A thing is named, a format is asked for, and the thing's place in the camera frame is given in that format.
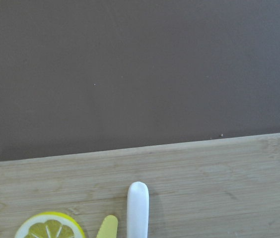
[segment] gray table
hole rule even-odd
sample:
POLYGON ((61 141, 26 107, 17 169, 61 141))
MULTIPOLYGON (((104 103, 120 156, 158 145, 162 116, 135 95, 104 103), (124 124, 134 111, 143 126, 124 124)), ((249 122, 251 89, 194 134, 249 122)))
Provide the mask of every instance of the gray table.
POLYGON ((0 1, 0 161, 280 132, 280 0, 0 1))

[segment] cutting board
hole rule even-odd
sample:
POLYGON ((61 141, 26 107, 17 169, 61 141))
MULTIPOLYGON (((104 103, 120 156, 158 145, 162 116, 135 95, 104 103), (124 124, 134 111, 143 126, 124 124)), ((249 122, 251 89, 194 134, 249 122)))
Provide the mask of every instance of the cutting board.
POLYGON ((30 216, 102 219, 126 237, 128 186, 150 193, 149 238, 280 238, 280 134, 0 162, 0 238, 30 216))

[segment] knife handle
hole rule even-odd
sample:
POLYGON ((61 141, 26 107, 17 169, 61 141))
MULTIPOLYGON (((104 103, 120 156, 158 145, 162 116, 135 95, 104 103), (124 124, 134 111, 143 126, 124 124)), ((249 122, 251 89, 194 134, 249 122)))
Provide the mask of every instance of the knife handle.
POLYGON ((149 192, 143 182, 130 185, 127 199, 127 238, 147 238, 149 192))

